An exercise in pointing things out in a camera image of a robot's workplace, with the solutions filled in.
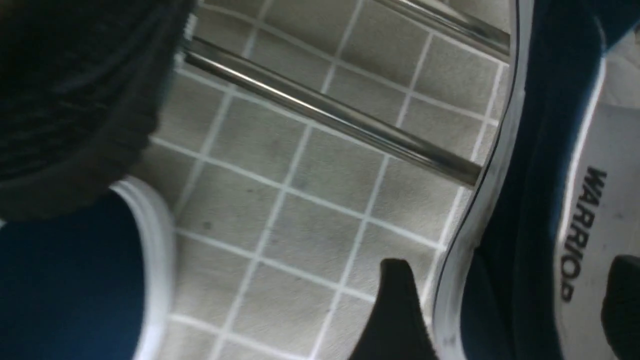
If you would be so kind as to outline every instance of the floor tile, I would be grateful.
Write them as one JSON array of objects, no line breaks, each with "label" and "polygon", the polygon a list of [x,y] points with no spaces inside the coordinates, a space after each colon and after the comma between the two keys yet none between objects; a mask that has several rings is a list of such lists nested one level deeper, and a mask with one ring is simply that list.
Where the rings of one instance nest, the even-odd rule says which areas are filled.
[{"label": "floor tile", "polygon": [[204,0],[203,3],[221,6],[250,17],[256,17],[264,0]]},{"label": "floor tile", "polygon": [[342,67],[336,69],[328,95],[392,125],[405,97],[403,92]]},{"label": "floor tile", "polygon": [[244,296],[234,332],[293,354],[308,354],[333,290],[260,265]]},{"label": "floor tile", "polygon": [[484,115],[497,69],[496,62],[434,37],[415,89]]},{"label": "floor tile", "polygon": [[457,189],[437,175],[391,160],[372,215],[437,241]]},{"label": "floor tile", "polygon": [[251,59],[291,80],[320,90],[329,62],[271,33],[258,34]]},{"label": "floor tile", "polygon": [[411,265],[418,289],[422,289],[433,260],[434,250],[369,224],[349,275],[349,287],[375,295],[380,285],[380,261],[386,258],[405,259]]},{"label": "floor tile", "polygon": [[194,162],[190,156],[152,143],[143,153],[142,160],[131,169],[131,174],[156,189],[172,207],[180,197]]},{"label": "floor tile", "polygon": [[282,182],[304,128],[262,105],[234,99],[211,156]]},{"label": "floor tile", "polygon": [[509,1],[505,0],[450,0],[449,6],[475,16],[507,33],[509,26]]},{"label": "floor tile", "polygon": [[265,256],[339,281],[360,220],[288,195]]},{"label": "floor tile", "polygon": [[230,170],[206,165],[179,224],[196,233],[253,250],[278,190]]},{"label": "floor tile", "polygon": [[473,191],[463,188],[462,197],[460,198],[458,207],[454,210],[451,225],[449,226],[447,234],[445,234],[444,236],[444,245],[449,244],[449,242],[452,240],[452,237],[456,234],[456,230],[458,229],[458,226],[462,221],[462,216],[465,214],[465,210],[467,209],[467,205],[469,204],[471,195],[473,195]]},{"label": "floor tile", "polygon": [[408,86],[427,33],[388,8],[368,1],[343,58],[365,70]]},{"label": "floor tile", "polygon": [[491,119],[502,120],[502,110],[504,104],[507,101],[507,89],[509,87],[509,67],[505,67],[500,75],[500,81],[498,83],[498,92],[495,94],[495,101],[493,102],[493,108],[491,109]]},{"label": "floor tile", "polygon": [[480,148],[478,149],[478,155],[475,160],[476,163],[484,164],[486,162],[486,157],[493,145],[493,138],[495,138],[496,131],[495,126],[487,125],[482,142],[480,143]]},{"label": "floor tile", "polygon": [[242,345],[227,341],[222,348],[220,360],[281,360],[277,357],[269,356],[263,352],[258,352]]},{"label": "floor tile", "polygon": [[324,337],[318,358],[348,359],[369,319],[373,304],[343,294]]},{"label": "floor tile", "polygon": [[292,187],[364,211],[382,154],[322,131],[313,131]]},{"label": "floor tile", "polygon": [[200,151],[222,96],[222,92],[210,86],[176,75],[164,103],[156,136]]},{"label": "floor tile", "polygon": [[242,53],[251,33],[251,24],[205,8],[198,9],[196,16],[198,23],[194,37],[202,38],[233,53]]},{"label": "floor tile", "polygon": [[225,250],[179,236],[173,311],[223,326],[248,262]]},{"label": "floor tile", "polygon": [[207,360],[215,339],[208,332],[169,322],[157,360]]},{"label": "floor tile", "polygon": [[355,9],[355,0],[276,0],[266,23],[333,55]]},{"label": "floor tile", "polygon": [[482,122],[412,99],[402,128],[464,158],[471,157]]}]

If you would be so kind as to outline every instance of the black fabric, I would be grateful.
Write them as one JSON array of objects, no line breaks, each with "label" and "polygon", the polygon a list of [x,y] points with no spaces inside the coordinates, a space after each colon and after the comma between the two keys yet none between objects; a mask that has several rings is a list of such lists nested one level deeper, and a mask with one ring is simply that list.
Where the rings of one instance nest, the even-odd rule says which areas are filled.
[{"label": "black fabric", "polygon": [[467,275],[460,332],[465,353],[473,360],[512,360],[511,334],[500,321],[487,266],[476,254]]},{"label": "black fabric", "polygon": [[385,259],[367,326],[349,360],[436,360],[405,260]]},{"label": "black fabric", "polygon": [[465,286],[462,330],[470,360],[489,358],[476,346],[486,335],[469,326],[480,318],[505,329],[510,351],[492,359],[509,359],[509,353],[518,360],[562,359],[553,255],[564,181],[602,56],[638,18],[636,0],[535,3],[515,148],[474,254],[472,269],[485,274],[469,274]]},{"label": "black fabric", "polygon": [[0,22],[0,181],[34,174],[81,149],[147,70],[141,66],[177,4],[16,4]]},{"label": "black fabric", "polygon": [[609,269],[602,328],[619,360],[640,359],[640,258],[617,256]]},{"label": "black fabric", "polygon": [[138,226],[109,192],[0,229],[0,359],[130,360],[144,310]]}]

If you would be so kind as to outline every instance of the stainless steel rod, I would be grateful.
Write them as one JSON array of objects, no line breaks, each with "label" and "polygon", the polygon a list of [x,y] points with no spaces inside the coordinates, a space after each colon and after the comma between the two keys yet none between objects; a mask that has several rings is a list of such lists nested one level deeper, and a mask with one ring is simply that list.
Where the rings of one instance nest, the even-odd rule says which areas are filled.
[{"label": "stainless steel rod", "polygon": [[509,63],[509,34],[441,0],[376,0],[391,10]]},{"label": "stainless steel rod", "polygon": [[481,167],[406,131],[295,83],[218,46],[194,38],[186,62],[379,150],[468,187]]}]

